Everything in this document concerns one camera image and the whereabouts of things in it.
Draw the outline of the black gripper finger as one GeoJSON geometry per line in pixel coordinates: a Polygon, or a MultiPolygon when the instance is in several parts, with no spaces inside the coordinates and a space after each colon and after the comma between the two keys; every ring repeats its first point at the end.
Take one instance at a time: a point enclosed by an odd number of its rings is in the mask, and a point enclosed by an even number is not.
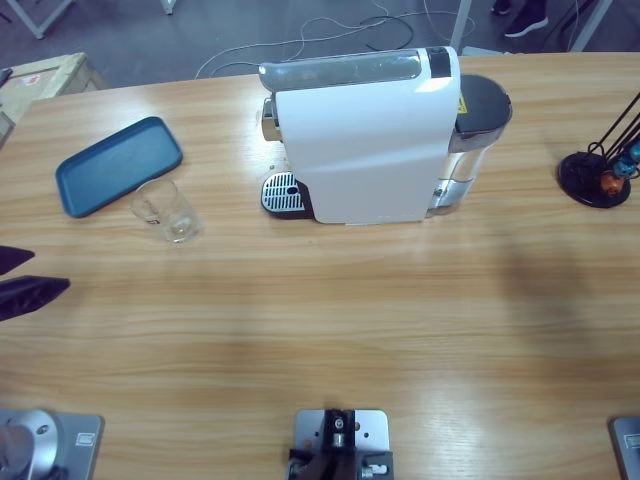
{"type": "Polygon", "coordinates": [[[1,281],[1,320],[34,312],[49,304],[70,287],[70,280],[58,277],[21,276],[1,281]]]}
{"type": "Polygon", "coordinates": [[[35,256],[31,250],[0,246],[0,274],[5,275],[35,256]]]}

